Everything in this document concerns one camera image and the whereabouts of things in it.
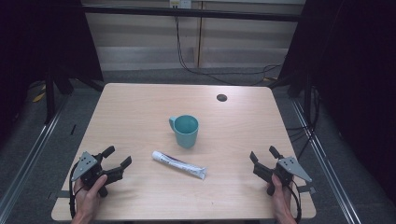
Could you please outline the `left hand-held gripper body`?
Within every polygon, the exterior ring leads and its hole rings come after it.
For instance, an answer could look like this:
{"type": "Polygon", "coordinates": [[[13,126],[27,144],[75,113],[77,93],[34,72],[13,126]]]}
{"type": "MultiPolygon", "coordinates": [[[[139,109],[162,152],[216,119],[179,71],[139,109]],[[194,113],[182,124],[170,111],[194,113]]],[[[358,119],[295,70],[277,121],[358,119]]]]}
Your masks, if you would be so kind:
{"type": "Polygon", "coordinates": [[[104,170],[101,163],[102,160],[106,159],[102,157],[102,153],[97,155],[91,155],[89,152],[84,151],[79,158],[77,168],[71,174],[71,180],[77,181],[81,179],[85,186],[92,187],[96,180],[102,176],[107,176],[106,183],[99,189],[99,195],[104,198],[107,196],[108,191],[106,185],[119,181],[123,178],[125,169],[122,169],[120,165],[110,170],[104,170]]]}

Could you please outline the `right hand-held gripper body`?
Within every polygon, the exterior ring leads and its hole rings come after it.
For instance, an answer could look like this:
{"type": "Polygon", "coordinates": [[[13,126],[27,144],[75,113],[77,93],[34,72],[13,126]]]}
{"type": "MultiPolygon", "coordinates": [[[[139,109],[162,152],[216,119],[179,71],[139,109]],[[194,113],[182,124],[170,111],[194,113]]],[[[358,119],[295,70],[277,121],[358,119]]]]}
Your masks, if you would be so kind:
{"type": "Polygon", "coordinates": [[[272,182],[272,175],[276,175],[279,178],[283,187],[287,187],[295,176],[298,176],[307,182],[312,181],[312,178],[308,175],[305,169],[293,157],[279,159],[276,163],[276,167],[273,169],[270,169],[258,162],[254,164],[253,173],[269,184],[267,194],[270,196],[272,196],[275,191],[275,187],[272,182]]]}

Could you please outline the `white toothpaste tube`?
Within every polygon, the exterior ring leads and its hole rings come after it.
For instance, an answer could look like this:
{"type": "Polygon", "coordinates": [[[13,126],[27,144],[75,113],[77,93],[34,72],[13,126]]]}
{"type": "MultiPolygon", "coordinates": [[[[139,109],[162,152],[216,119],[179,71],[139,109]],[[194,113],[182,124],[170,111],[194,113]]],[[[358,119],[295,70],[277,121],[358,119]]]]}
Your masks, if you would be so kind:
{"type": "Polygon", "coordinates": [[[166,155],[160,151],[153,151],[151,154],[151,157],[155,161],[170,165],[170,166],[175,167],[179,170],[187,172],[190,175],[197,176],[201,179],[205,179],[205,177],[206,177],[206,168],[205,167],[199,167],[199,166],[196,166],[193,164],[186,163],[184,161],[180,161],[180,160],[173,158],[169,155],[166,155]]]}

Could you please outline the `teal cup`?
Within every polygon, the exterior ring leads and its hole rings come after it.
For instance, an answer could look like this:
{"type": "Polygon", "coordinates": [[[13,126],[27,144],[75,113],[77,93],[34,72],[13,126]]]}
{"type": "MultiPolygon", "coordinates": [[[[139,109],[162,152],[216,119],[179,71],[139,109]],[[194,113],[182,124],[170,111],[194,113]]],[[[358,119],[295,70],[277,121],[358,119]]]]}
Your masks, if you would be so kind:
{"type": "Polygon", "coordinates": [[[199,130],[199,122],[196,117],[191,115],[170,117],[169,125],[176,136],[179,146],[191,148],[195,145],[199,130]]]}

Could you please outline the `person's right hand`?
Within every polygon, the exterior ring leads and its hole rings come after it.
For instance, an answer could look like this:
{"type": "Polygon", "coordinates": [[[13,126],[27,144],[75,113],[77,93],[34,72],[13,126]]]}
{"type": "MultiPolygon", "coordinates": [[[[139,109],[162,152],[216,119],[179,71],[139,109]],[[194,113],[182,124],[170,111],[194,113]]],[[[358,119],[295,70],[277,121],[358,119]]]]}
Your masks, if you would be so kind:
{"type": "Polygon", "coordinates": [[[273,214],[278,224],[297,224],[290,211],[290,191],[282,186],[276,175],[272,175],[272,182],[275,187],[272,196],[273,214]]]}

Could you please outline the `person's left hand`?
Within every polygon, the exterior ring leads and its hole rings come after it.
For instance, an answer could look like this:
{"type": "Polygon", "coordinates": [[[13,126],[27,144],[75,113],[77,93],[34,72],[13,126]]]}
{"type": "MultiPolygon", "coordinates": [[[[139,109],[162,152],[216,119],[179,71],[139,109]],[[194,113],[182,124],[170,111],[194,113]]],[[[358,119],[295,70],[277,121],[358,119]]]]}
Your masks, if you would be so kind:
{"type": "Polygon", "coordinates": [[[93,222],[101,202],[98,191],[106,181],[107,176],[102,175],[90,189],[84,185],[81,179],[76,181],[74,192],[77,206],[71,224],[91,224],[93,222]]]}

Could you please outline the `black stand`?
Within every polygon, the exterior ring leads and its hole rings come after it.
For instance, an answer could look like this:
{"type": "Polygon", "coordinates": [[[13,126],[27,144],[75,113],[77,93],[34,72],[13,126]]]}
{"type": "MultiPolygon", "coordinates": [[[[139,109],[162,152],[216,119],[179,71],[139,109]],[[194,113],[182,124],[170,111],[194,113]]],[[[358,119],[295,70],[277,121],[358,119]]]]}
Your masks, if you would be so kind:
{"type": "Polygon", "coordinates": [[[47,116],[45,123],[49,124],[55,116],[55,93],[54,86],[57,86],[61,94],[71,94],[74,88],[69,80],[68,69],[64,64],[51,64],[46,72],[46,102],[47,116]]]}
{"type": "Polygon", "coordinates": [[[306,126],[312,128],[312,77],[309,72],[295,71],[294,74],[290,77],[290,87],[288,89],[288,95],[291,98],[296,98],[301,92],[304,93],[304,120],[306,122],[306,126]]]}

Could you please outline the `yellow floor tape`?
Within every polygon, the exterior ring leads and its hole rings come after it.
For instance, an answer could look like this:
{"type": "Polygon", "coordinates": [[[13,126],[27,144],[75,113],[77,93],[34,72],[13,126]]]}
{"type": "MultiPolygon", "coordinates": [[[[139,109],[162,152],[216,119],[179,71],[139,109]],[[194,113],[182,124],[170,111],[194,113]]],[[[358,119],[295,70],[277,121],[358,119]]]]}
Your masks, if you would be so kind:
{"type": "Polygon", "coordinates": [[[44,97],[45,94],[46,94],[46,84],[42,86],[42,88],[40,89],[40,91],[38,92],[38,94],[36,95],[36,97],[33,99],[32,102],[33,103],[39,102],[44,97]]]}

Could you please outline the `dark curtain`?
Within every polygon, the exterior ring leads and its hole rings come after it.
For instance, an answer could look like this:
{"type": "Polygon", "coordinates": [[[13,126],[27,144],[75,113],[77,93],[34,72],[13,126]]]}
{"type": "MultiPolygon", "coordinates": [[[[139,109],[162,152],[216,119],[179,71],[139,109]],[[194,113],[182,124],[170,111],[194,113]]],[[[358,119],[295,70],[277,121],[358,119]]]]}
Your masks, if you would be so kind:
{"type": "Polygon", "coordinates": [[[305,0],[280,72],[313,85],[339,131],[396,202],[396,0],[305,0]]]}
{"type": "Polygon", "coordinates": [[[0,0],[0,139],[48,76],[65,93],[70,78],[103,79],[81,0],[0,0]]]}

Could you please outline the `black horizontal bar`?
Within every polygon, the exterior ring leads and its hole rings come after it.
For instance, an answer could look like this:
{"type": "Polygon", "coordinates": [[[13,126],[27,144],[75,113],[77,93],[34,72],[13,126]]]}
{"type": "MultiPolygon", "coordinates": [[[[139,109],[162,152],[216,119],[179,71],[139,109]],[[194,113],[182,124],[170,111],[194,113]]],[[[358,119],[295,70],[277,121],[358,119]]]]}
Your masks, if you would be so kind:
{"type": "Polygon", "coordinates": [[[298,22],[304,19],[301,15],[274,14],[274,13],[254,13],[254,12],[234,12],[206,9],[184,9],[184,8],[163,8],[163,7],[116,7],[106,5],[86,5],[82,8],[88,13],[125,14],[125,15],[145,15],[145,16],[175,16],[194,17],[211,19],[233,19],[252,21],[288,21],[298,22]]]}

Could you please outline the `metal floor rail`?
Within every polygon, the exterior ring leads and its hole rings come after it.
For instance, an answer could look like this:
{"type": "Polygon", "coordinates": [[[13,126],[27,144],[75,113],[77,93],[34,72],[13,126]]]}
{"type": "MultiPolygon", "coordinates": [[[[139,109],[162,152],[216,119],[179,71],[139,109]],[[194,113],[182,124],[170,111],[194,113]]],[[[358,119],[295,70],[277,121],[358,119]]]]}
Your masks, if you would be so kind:
{"type": "Polygon", "coordinates": [[[31,147],[29,154],[21,164],[21,168],[17,172],[7,191],[0,199],[0,224],[6,224],[8,216],[15,202],[18,200],[21,190],[31,173],[31,169],[35,166],[43,148],[49,141],[67,101],[68,96],[63,96],[61,98],[59,107],[55,110],[53,117],[44,124],[39,136],[31,147]]]}
{"type": "Polygon", "coordinates": [[[297,100],[292,100],[292,105],[298,120],[303,125],[305,134],[308,137],[308,143],[313,148],[313,151],[318,159],[318,163],[320,164],[321,169],[326,176],[327,182],[332,189],[332,194],[338,202],[347,223],[362,224],[355,206],[353,205],[352,201],[347,195],[345,188],[341,184],[336,172],[334,171],[332,164],[317,135],[312,128],[308,127],[308,121],[304,117],[303,107],[297,100]]]}

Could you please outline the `white wall socket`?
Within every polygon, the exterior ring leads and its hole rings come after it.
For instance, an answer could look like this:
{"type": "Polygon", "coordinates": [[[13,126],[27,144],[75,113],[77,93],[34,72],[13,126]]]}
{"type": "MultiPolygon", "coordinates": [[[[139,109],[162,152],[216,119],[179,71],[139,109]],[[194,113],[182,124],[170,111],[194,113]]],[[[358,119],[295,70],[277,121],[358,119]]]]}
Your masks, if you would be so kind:
{"type": "Polygon", "coordinates": [[[169,0],[170,8],[191,9],[191,0],[169,0]]]}

